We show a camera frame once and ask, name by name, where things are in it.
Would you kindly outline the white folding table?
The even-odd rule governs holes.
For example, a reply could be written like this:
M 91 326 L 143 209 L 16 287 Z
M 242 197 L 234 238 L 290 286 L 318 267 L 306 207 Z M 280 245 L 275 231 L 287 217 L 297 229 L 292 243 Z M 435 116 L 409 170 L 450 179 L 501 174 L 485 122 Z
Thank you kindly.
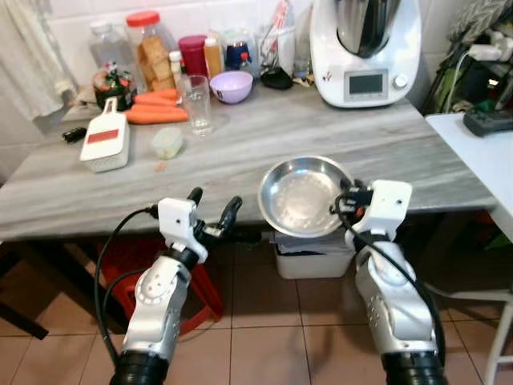
M 430 115 L 426 117 L 426 121 L 472 170 L 484 187 L 487 187 L 492 196 L 498 199 L 497 203 L 488 206 L 487 211 L 503 237 L 507 241 L 513 241 L 511 234 L 513 133 L 509 131 L 476 136 L 470 131 L 463 113 Z M 513 356 L 503 354 L 513 327 L 512 290 L 469 290 L 469 292 L 434 290 L 434 292 L 447 300 L 480 301 L 502 305 L 497 330 L 492 339 L 487 362 L 483 364 L 483 375 L 481 375 L 483 385 L 498 385 L 499 374 L 513 363 Z

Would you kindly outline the maroon cup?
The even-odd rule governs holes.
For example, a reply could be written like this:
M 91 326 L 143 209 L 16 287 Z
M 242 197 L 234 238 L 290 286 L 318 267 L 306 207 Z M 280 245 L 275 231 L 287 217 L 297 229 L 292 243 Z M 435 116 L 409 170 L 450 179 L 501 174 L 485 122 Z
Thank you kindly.
M 208 76 L 208 63 L 205 58 L 205 35 L 190 35 L 177 40 L 184 73 L 188 75 Z

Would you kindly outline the clear drinking glass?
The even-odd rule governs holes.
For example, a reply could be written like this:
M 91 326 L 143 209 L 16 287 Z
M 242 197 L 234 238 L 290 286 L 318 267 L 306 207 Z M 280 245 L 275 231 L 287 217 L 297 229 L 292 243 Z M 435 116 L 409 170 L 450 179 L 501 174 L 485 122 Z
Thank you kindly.
M 189 115 L 192 132 L 194 135 L 208 136 L 212 132 L 208 77 L 183 75 L 180 80 L 180 91 L 182 91 L 182 105 Z

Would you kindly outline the white kitchen machine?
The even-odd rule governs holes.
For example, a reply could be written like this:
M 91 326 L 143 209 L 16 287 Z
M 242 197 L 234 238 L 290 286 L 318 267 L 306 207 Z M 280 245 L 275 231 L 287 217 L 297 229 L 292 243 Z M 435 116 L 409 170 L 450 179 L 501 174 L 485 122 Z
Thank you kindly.
M 378 107 L 406 98 L 420 69 L 418 0 L 313 0 L 310 54 L 329 105 Z

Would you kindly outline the grey striped cloth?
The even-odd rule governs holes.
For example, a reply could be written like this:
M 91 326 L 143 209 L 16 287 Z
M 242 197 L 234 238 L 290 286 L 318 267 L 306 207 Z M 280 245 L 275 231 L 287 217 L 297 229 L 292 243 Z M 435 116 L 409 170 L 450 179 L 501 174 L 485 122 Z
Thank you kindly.
M 448 29 L 451 43 L 472 44 L 496 22 L 511 16 L 513 0 L 466 0 Z

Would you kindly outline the red plastic stool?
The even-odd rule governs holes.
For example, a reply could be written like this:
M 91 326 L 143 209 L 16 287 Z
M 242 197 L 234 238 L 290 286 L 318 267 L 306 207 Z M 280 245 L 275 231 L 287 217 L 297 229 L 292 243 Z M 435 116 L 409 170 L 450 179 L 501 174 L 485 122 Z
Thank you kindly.
M 113 282 L 124 273 L 150 267 L 161 250 L 164 250 L 164 242 L 157 236 L 118 239 L 107 249 L 100 271 L 105 282 Z M 198 265 L 191 270 L 191 275 L 190 293 L 183 308 L 181 334 L 189 334 L 206 322 L 219 322 L 224 316 L 224 302 L 208 271 Z M 138 279 L 139 273 L 135 273 L 114 286 L 112 296 L 124 308 L 126 316 L 131 316 L 135 311 L 133 290 Z

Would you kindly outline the dark glass jar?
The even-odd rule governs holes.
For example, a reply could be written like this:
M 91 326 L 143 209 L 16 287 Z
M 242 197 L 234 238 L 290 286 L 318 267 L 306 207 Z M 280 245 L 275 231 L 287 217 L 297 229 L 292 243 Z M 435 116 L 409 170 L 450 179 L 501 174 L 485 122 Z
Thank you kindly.
M 131 107 L 132 100 L 138 92 L 132 74 L 122 70 L 113 61 L 107 62 L 103 69 L 93 76 L 92 87 L 99 110 L 103 110 L 107 99 L 114 98 L 117 111 L 124 112 Z

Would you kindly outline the dark blue jar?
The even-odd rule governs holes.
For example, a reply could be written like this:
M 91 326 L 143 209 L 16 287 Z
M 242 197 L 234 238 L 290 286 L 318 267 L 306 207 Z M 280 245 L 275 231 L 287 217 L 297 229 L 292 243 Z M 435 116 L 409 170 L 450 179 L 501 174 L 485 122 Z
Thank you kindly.
M 248 72 L 257 76 L 257 64 L 252 53 L 252 33 L 246 29 L 222 30 L 221 46 L 224 48 L 224 69 L 226 71 Z

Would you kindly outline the pale green small container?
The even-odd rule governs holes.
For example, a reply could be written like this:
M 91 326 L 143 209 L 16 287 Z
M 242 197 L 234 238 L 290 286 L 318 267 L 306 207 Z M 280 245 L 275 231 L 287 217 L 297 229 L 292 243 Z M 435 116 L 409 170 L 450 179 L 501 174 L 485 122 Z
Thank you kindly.
M 184 146 L 184 134 L 179 128 L 162 128 L 151 139 L 151 149 L 159 159 L 173 159 Z

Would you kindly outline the round steel plate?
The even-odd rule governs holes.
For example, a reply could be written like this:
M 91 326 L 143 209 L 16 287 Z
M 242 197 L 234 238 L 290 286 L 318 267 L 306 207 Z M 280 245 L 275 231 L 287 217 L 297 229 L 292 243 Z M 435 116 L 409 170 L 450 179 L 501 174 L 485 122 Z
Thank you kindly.
M 261 216 L 279 233 L 318 238 L 341 227 L 331 209 L 353 179 L 325 156 L 298 156 L 267 170 L 257 192 Z

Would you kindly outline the white plastic box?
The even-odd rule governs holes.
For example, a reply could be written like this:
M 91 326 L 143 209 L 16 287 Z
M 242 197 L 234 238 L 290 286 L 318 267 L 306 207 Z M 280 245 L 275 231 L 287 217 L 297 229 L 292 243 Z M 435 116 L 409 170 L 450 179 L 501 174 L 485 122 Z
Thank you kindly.
M 298 238 L 274 232 L 277 271 L 284 279 L 341 278 L 355 256 L 338 230 L 318 238 Z

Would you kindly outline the orange sauce bottle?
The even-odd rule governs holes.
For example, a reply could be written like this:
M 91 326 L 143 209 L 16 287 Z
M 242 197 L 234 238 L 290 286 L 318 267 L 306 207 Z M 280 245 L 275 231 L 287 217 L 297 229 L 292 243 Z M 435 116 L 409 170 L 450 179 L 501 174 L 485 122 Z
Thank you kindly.
M 208 68 L 208 79 L 224 72 L 224 61 L 221 56 L 220 42 L 216 37 L 206 37 L 203 42 L 203 55 Z

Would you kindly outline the clear plastic bottle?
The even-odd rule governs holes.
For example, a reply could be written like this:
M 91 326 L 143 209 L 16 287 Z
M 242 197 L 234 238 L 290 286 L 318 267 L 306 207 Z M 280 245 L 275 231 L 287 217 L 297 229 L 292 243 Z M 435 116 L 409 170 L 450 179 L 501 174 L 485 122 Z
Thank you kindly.
M 119 72 L 135 74 L 133 69 L 133 54 L 131 44 L 119 32 L 119 27 L 113 22 L 98 21 L 89 26 L 92 37 L 89 41 L 89 51 L 91 52 L 95 65 L 100 70 L 106 70 L 109 65 L 115 65 Z

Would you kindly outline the white grater with red stripe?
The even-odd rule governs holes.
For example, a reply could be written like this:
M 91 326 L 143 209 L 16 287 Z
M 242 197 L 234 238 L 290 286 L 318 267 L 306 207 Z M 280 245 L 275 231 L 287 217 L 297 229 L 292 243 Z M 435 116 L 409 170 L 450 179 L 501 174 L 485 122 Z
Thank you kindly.
M 87 126 L 79 161 L 92 172 L 106 172 L 128 164 L 131 129 L 117 107 L 117 98 L 107 98 L 103 113 L 91 119 Z

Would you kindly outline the small black object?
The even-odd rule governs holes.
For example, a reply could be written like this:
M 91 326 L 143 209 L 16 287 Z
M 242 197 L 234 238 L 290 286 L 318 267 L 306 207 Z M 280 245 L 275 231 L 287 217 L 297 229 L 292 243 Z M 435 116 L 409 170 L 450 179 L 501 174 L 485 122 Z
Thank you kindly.
M 74 144 L 80 142 L 87 135 L 87 128 L 79 126 L 79 128 L 72 128 L 69 131 L 62 133 L 62 138 L 67 144 Z

